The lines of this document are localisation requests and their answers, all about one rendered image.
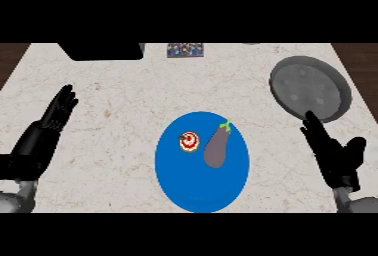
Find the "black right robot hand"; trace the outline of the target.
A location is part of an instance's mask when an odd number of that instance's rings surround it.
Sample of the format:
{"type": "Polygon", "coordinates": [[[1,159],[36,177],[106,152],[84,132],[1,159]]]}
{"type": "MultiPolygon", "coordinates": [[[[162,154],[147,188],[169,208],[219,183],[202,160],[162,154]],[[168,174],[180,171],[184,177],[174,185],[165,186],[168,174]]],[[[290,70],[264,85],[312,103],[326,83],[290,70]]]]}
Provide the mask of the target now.
{"type": "Polygon", "coordinates": [[[346,188],[349,192],[360,190],[357,168],[363,164],[366,139],[354,137],[345,145],[333,139],[311,111],[305,112],[299,128],[311,148],[320,174],[326,185],[332,188],[346,188]]]}

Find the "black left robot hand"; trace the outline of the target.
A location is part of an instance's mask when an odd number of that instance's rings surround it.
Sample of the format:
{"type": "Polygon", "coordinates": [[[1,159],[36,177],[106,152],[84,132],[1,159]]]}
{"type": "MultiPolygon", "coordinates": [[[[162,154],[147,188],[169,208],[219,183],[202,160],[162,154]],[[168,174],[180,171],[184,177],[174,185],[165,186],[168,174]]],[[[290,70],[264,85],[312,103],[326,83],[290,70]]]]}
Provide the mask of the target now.
{"type": "Polygon", "coordinates": [[[54,154],[60,132],[78,103],[72,86],[59,90],[41,119],[33,121],[8,154],[0,154],[0,180],[33,181],[44,173],[54,154]]]}

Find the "grey round pan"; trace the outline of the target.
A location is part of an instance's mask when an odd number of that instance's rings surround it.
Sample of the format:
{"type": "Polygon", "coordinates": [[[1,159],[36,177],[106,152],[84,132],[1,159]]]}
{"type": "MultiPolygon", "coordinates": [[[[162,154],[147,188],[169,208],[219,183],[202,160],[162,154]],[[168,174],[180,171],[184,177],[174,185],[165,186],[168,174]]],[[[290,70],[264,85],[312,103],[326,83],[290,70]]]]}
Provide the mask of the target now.
{"type": "Polygon", "coordinates": [[[335,121],[352,101],[348,82],[338,70],[310,56],[290,56],[274,65],[268,86],[283,110],[298,119],[311,111],[321,123],[335,121]]]}

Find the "blue oval plate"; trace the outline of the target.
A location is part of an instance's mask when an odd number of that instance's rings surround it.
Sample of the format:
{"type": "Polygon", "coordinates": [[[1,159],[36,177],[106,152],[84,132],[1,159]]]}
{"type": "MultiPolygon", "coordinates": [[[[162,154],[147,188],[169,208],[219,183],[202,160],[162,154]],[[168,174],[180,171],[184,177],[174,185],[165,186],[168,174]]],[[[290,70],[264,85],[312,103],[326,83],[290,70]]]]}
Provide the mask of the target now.
{"type": "Polygon", "coordinates": [[[230,124],[225,159],[219,168],[203,160],[203,149],[218,126],[227,119],[211,112],[181,115],[166,126],[155,150],[155,172],[162,191],[172,203],[190,212],[215,212],[236,199],[243,189],[249,155],[242,134],[230,124]],[[193,132],[199,136],[194,152],[180,148],[178,137],[193,132]]]}

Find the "red and white cupcake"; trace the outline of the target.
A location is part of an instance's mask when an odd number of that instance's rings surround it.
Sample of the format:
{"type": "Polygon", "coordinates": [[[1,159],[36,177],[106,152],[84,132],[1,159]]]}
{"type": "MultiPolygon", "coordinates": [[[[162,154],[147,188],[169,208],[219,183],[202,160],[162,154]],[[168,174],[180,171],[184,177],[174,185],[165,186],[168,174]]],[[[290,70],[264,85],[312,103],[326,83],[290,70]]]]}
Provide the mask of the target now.
{"type": "Polygon", "coordinates": [[[194,132],[184,132],[178,136],[178,146],[183,152],[193,153],[199,148],[200,140],[194,132]]]}

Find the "purple eggplant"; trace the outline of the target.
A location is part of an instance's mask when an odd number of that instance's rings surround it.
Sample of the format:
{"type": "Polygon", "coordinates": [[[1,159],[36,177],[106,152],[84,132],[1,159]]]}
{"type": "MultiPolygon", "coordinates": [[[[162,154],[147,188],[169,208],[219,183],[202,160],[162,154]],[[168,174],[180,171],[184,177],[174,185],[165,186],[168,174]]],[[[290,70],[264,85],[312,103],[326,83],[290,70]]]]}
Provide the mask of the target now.
{"type": "Polygon", "coordinates": [[[219,168],[225,160],[230,121],[221,123],[203,149],[203,161],[211,168],[219,168]]]}

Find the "black appliance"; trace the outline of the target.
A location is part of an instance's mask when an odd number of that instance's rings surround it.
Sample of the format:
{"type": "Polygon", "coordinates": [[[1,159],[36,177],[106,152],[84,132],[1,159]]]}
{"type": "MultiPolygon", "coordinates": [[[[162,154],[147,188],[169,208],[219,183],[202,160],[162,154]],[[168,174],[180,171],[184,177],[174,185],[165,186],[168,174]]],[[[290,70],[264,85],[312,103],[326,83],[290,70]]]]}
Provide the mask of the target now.
{"type": "Polygon", "coordinates": [[[61,50],[73,61],[140,60],[143,43],[60,43],[61,50]]]}

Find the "blue patterned box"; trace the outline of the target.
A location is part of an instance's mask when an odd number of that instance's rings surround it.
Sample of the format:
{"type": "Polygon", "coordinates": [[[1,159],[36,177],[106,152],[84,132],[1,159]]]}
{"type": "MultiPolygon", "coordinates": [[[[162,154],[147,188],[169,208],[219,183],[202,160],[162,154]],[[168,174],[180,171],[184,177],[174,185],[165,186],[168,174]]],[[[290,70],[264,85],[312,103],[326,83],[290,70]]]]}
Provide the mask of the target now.
{"type": "Polygon", "coordinates": [[[202,56],[203,56],[202,43],[169,43],[166,45],[168,58],[202,57],[202,56]]]}

